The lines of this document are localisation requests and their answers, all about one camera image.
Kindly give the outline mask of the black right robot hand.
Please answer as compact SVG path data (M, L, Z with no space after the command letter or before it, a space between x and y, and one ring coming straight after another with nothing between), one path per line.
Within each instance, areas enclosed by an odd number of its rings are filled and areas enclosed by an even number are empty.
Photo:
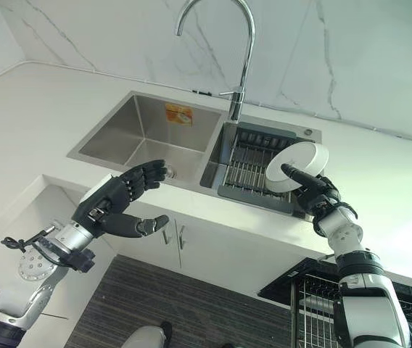
M341 196L334 184L323 176L313 176L289 165L281 165L282 172L300 184L295 195L304 211L315 218L328 215L340 202Z

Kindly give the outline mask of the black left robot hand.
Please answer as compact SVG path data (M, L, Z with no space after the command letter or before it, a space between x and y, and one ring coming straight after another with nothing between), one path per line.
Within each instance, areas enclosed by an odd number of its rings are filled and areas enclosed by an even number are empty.
M142 238L162 230L169 222L167 215L142 219L124 211L145 191L158 189L165 180L167 168L163 159L137 165L119 176L109 176L100 187L82 198L72 221L93 237L108 233L124 238Z

